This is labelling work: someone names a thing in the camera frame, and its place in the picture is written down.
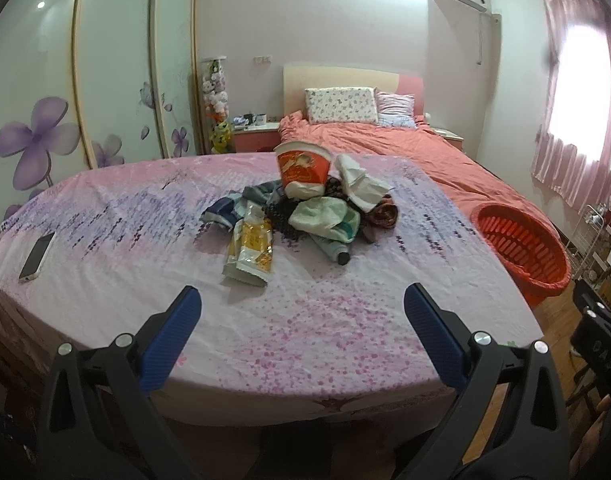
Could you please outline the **red cartoon paper bucket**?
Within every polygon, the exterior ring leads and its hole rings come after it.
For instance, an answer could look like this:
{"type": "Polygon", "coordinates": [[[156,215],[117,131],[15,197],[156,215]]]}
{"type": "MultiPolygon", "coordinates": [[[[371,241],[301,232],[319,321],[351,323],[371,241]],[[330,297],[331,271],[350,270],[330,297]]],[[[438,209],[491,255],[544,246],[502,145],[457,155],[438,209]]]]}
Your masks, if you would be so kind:
{"type": "Polygon", "coordinates": [[[290,200],[323,196],[334,155],[327,148],[304,141],[288,141],[274,148],[281,185],[290,200]]]}

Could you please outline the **blue patterned wrapper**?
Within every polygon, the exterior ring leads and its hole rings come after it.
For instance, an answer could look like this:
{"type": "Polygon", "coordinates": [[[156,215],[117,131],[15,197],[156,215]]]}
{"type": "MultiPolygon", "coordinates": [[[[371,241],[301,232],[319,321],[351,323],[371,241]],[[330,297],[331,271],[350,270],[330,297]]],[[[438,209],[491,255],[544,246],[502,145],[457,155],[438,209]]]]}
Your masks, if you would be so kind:
{"type": "Polygon", "coordinates": [[[249,205],[266,210],[284,196],[279,180],[267,181],[257,185],[246,186],[242,192],[230,191],[206,208],[200,216],[204,224],[216,224],[232,231],[244,217],[249,205]]]}

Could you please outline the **coral orange duvet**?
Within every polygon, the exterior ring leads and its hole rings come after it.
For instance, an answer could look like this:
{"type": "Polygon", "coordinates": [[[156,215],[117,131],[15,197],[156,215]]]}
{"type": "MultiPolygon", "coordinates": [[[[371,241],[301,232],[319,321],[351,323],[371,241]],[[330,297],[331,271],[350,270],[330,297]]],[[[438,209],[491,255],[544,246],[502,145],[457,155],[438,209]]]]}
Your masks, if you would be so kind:
{"type": "Polygon", "coordinates": [[[517,208],[551,231],[555,226],[537,205],[480,166],[429,125],[389,128],[363,122],[312,124],[297,110],[281,119],[281,141],[305,141],[335,153],[406,157],[435,181],[465,216],[480,205],[499,203],[517,208]]]}

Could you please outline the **cream pink headboard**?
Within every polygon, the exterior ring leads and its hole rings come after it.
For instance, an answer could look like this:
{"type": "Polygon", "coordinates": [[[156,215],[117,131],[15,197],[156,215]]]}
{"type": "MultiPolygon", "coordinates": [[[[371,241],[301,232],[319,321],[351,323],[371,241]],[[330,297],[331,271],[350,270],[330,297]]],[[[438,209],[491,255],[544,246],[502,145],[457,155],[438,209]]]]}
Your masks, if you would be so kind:
{"type": "Polygon", "coordinates": [[[425,114],[424,81],[418,76],[383,70],[331,65],[288,64],[284,77],[284,116],[304,112],[306,88],[371,87],[390,93],[415,96],[414,115],[425,114]]]}

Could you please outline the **teal cosmetic tube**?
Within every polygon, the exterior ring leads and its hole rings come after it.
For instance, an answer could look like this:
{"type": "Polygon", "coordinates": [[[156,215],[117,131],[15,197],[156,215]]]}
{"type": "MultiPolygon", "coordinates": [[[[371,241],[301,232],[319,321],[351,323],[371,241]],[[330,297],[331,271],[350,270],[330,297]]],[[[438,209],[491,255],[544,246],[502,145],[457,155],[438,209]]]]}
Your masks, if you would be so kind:
{"type": "Polygon", "coordinates": [[[349,263],[351,255],[347,244],[314,234],[311,234],[311,239],[330,261],[339,266],[346,266],[349,263]]]}

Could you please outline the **orange plastic laundry basket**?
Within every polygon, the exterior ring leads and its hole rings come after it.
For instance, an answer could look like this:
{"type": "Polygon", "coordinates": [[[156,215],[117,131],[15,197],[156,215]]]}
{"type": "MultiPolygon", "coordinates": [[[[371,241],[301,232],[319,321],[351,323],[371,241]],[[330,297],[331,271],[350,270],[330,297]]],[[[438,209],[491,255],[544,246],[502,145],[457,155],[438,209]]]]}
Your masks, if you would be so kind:
{"type": "Polygon", "coordinates": [[[499,257],[530,308],[562,294],[571,281],[566,249],[556,233],[521,209],[486,203],[470,221],[499,257]]]}

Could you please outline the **right bedside table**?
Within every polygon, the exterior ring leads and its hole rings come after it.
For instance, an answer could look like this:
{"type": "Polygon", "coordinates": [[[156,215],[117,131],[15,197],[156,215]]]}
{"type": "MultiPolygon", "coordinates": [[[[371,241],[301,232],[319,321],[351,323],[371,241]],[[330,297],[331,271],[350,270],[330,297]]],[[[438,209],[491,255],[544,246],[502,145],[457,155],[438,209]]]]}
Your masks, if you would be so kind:
{"type": "Polygon", "coordinates": [[[457,148],[460,152],[464,151],[464,139],[461,136],[447,129],[430,128],[430,130],[438,136],[441,136],[441,138],[447,141],[448,144],[451,144],[453,148],[457,148]]]}

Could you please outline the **pink floral bed sheet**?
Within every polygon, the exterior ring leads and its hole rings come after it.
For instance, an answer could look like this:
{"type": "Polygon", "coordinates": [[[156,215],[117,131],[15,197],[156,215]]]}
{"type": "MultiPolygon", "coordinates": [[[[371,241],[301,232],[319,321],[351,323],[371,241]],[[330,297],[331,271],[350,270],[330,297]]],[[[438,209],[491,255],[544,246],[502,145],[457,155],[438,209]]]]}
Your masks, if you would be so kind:
{"type": "Polygon", "coordinates": [[[273,241],[270,269],[235,263],[232,233],[200,219],[217,200],[275,180],[272,154],[201,156],[88,170],[41,192],[0,226],[0,337],[47,370],[59,344],[135,333],[187,286],[201,318],[154,397],[166,416],[262,426],[441,412],[447,394],[406,318],[410,284],[470,330],[524,347],[541,336],[526,300],[470,221],[415,162],[362,155],[399,216],[348,263],[311,238],[273,241]]]}

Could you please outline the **white smartphone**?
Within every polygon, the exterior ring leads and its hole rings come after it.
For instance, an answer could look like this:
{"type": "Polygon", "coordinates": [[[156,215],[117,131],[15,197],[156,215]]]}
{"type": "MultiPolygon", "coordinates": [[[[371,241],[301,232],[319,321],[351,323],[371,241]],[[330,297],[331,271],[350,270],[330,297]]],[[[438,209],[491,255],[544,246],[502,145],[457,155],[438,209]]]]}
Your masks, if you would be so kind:
{"type": "Polygon", "coordinates": [[[19,274],[19,280],[21,282],[32,281],[40,273],[40,269],[42,268],[44,259],[54,237],[55,232],[50,232],[36,240],[19,274]]]}

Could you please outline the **pink curtain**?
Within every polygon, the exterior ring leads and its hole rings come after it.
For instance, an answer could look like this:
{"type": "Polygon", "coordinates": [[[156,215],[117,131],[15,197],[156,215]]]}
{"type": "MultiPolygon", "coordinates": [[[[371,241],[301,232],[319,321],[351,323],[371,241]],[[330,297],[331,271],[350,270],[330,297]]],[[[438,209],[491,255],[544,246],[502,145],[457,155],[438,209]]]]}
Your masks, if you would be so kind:
{"type": "Polygon", "coordinates": [[[611,17],[599,0],[543,0],[548,85],[531,176],[579,211],[611,197],[611,17]]]}

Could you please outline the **white mug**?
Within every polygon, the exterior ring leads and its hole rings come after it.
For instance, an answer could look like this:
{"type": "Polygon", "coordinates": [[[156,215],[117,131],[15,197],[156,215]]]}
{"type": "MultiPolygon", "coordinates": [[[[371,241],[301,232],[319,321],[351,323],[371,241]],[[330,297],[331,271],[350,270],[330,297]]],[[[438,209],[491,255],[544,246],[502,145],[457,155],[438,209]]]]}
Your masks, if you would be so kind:
{"type": "Polygon", "coordinates": [[[267,116],[265,114],[258,114],[254,118],[254,124],[256,126],[263,126],[266,124],[267,116]]]}

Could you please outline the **brown knit cloth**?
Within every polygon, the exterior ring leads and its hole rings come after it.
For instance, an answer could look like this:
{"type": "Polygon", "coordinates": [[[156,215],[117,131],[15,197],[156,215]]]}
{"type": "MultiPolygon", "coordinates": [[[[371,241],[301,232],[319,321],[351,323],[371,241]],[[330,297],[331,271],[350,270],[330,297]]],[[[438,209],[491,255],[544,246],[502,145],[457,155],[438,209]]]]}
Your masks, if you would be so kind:
{"type": "Polygon", "coordinates": [[[367,214],[364,214],[364,222],[368,226],[379,229],[392,230],[397,225],[399,208],[395,205],[391,195],[383,196],[380,202],[367,214]]]}

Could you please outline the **pink nightstand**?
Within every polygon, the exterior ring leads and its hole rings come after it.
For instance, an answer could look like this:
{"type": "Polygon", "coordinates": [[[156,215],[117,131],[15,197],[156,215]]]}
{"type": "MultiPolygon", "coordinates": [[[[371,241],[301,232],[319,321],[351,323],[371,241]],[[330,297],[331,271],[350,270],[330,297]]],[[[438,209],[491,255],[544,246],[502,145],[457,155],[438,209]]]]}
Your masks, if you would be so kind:
{"type": "Polygon", "coordinates": [[[234,134],[237,153],[271,152],[280,143],[278,122],[249,126],[234,134]]]}

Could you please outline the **white paper bag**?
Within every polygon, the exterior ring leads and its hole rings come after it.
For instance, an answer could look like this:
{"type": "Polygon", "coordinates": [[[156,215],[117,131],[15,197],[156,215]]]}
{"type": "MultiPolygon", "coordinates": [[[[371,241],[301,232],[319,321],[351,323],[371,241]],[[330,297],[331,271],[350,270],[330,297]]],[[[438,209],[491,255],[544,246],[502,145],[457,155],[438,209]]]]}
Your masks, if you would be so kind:
{"type": "Polygon", "coordinates": [[[392,190],[392,185],[368,174],[356,160],[347,154],[335,159],[342,190],[351,202],[361,211],[372,211],[392,190]]]}

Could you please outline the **black mesh net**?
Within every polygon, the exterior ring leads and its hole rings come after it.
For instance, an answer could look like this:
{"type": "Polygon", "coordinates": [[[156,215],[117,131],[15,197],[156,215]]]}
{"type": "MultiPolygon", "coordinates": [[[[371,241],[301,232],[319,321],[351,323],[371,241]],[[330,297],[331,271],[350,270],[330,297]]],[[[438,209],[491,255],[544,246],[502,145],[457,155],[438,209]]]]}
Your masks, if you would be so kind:
{"type": "Polygon", "coordinates": [[[298,205],[297,200],[290,200],[286,196],[274,196],[264,207],[266,218],[270,220],[273,231],[292,242],[297,242],[301,237],[301,232],[289,222],[298,205]]]}

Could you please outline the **yellow white snack wrapper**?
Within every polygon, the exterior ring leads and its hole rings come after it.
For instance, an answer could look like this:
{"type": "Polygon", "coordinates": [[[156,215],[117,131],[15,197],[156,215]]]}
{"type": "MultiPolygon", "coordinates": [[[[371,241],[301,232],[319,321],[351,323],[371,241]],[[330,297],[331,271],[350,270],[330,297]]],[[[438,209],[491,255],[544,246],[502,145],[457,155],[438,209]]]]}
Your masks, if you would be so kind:
{"type": "Polygon", "coordinates": [[[265,287],[273,276],[273,246],[270,220],[263,209],[249,205],[232,231],[223,275],[240,283],[265,287]]]}

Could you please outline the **floral white pillow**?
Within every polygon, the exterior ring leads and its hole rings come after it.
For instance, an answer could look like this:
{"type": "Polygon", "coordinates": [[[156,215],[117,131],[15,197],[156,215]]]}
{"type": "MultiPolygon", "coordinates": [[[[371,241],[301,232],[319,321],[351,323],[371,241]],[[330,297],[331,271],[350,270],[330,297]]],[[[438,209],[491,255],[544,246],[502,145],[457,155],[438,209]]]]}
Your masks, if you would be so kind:
{"type": "Polygon", "coordinates": [[[371,87],[306,88],[307,117],[312,124],[378,122],[375,89],[371,87]]]}

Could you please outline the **pink striped pillow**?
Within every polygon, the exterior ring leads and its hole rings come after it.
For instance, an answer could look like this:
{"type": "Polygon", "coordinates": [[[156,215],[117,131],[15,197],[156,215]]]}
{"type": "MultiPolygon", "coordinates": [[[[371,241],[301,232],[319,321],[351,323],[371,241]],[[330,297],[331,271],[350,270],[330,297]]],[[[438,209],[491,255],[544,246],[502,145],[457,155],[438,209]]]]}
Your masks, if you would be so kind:
{"type": "Polygon", "coordinates": [[[415,96],[377,90],[377,124],[380,127],[416,128],[414,119],[415,96]]]}

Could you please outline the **plush toy column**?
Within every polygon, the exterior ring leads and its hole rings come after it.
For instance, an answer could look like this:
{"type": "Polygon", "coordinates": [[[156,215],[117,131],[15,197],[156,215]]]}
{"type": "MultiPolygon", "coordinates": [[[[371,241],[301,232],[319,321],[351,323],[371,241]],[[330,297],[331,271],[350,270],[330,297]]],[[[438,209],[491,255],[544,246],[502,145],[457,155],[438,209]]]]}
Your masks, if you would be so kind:
{"type": "Polygon", "coordinates": [[[225,56],[205,58],[201,62],[201,90],[206,121],[206,140],[213,154],[232,153],[232,124],[226,91],[225,56]]]}

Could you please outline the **floral sliding wardrobe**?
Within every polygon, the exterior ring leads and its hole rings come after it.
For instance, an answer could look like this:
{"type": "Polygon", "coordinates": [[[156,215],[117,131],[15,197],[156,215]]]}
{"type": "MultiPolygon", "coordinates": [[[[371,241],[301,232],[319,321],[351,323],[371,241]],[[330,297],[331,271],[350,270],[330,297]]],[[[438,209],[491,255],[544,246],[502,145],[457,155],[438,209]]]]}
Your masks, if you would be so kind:
{"type": "Polygon", "coordinates": [[[201,153],[197,0],[0,0],[0,222],[87,169],[201,153]]]}

